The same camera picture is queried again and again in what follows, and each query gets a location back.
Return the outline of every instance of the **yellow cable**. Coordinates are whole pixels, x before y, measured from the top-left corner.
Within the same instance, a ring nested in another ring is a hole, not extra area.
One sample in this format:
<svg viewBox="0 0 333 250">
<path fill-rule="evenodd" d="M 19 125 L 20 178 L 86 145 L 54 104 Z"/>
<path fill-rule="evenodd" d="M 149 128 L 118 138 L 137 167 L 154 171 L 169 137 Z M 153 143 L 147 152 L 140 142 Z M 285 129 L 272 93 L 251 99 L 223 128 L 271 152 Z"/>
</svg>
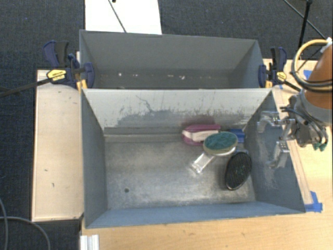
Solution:
<svg viewBox="0 0 333 250">
<path fill-rule="evenodd" d="M 311 41 L 308 41 L 307 43 L 303 44 L 297 51 L 297 53 L 295 54 L 295 57 L 294 57 L 294 60 L 293 60 L 293 63 L 292 63 L 292 67 L 293 67 L 293 70 L 295 73 L 298 73 L 297 72 L 297 64 L 298 64 L 298 60 L 300 58 L 300 55 L 302 54 L 302 52 L 307 48 L 309 47 L 310 45 L 313 45 L 313 44 L 323 44 L 323 45 L 326 45 L 328 42 L 324 39 L 314 39 L 314 40 L 311 40 Z M 327 86 L 327 87 L 311 87 L 311 89 L 313 90 L 322 90 L 322 91 L 331 91 L 332 90 L 332 86 Z"/>
</svg>

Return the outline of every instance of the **blue tape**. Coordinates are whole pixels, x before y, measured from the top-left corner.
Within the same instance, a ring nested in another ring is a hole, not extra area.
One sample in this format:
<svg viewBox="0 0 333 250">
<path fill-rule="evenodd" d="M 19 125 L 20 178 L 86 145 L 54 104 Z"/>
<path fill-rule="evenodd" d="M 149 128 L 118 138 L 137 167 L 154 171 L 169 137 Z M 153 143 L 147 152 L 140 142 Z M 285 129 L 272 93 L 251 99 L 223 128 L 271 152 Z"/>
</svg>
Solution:
<svg viewBox="0 0 333 250">
<path fill-rule="evenodd" d="M 317 195 L 315 192 L 310 191 L 313 203 L 307 204 L 305 206 L 306 212 L 318 212 L 321 213 L 323 211 L 323 203 L 319 203 L 317 199 Z"/>
<path fill-rule="evenodd" d="M 303 74 L 304 74 L 304 76 L 305 76 L 305 78 L 307 80 L 309 79 L 309 77 L 311 75 L 311 72 L 312 72 L 312 70 L 306 70 L 306 69 L 304 69 Z"/>
<path fill-rule="evenodd" d="M 230 129 L 229 132 L 232 132 L 237 136 L 238 143 L 244 143 L 245 133 L 243 133 L 242 129 Z"/>
</svg>

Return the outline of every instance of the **dark carpet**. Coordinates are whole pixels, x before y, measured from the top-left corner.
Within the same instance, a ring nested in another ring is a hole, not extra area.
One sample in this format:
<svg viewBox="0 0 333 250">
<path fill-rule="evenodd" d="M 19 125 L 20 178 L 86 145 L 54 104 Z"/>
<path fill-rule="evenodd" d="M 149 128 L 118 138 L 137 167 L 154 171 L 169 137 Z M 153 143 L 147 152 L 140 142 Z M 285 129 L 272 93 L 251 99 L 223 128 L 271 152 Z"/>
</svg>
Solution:
<svg viewBox="0 0 333 250">
<path fill-rule="evenodd" d="M 291 58 L 297 49 L 302 19 L 282 0 L 158 0 L 164 34 L 257 39 L 263 57 L 282 46 Z M 302 14 L 305 0 L 288 0 Z M 333 0 L 313 0 L 309 20 L 332 36 Z M 15 88 L 35 80 L 48 66 L 41 47 L 67 40 L 79 49 L 84 28 L 84 0 L 0 0 L 0 86 Z M 304 40 L 318 38 L 307 26 Z M 9 216 L 30 217 L 34 139 L 34 91 L 0 98 L 0 197 Z M 52 249 L 78 249 L 79 222 L 42 223 Z M 32 226 L 10 222 L 9 249 L 46 249 Z M 0 222 L 0 249 L 4 246 Z"/>
</svg>

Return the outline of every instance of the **metal clamp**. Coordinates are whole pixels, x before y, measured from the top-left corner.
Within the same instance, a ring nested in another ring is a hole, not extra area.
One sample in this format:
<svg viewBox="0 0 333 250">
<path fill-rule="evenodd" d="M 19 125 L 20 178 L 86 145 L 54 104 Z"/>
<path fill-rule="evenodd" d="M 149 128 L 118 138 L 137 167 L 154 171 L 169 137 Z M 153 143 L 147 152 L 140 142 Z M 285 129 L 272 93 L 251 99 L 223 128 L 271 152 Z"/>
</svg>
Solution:
<svg viewBox="0 0 333 250">
<path fill-rule="evenodd" d="M 274 159 L 267 162 L 271 168 L 284 168 L 288 158 L 290 150 L 288 149 L 287 142 L 285 140 L 280 140 L 276 142 L 274 149 Z"/>
<path fill-rule="evenodd" d="M 276 142 L 273 154 L 273 160 L 267 162 L 271 168 L 284 167 L 290 150 L 287 146 L 287 140 L 293 140 L 294 136 L 289 135 L 291 127 L 296 123 L 295 119 L 284 118 L 279 119 L 279 113 L 275 111 L 263 111 L 260 115 L 260 120 L 257 122 L 257 131 L 263 133 L 267 124 L 273 127 L 286 125 L 283 129 L 279 141 Z"/>
</svg>

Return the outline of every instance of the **orange object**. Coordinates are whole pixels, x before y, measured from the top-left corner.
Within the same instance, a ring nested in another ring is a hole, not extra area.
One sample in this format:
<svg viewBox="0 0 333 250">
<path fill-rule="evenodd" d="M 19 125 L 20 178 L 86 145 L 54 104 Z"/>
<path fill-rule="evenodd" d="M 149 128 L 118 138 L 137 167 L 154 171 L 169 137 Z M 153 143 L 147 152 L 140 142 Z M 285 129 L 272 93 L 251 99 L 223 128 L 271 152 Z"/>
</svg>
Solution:
<svg viewBox="0 0 333 250">
<path fill-rule="evenodd" d="M 313 82 L 329 80 L 332 80 L 332 45 L 326 48 L 309 77 L 309 81 Z M 316 107 L 332 109 L 332 93 L 315 93 L 307 90 L 305 98 Z"/>
</svg>

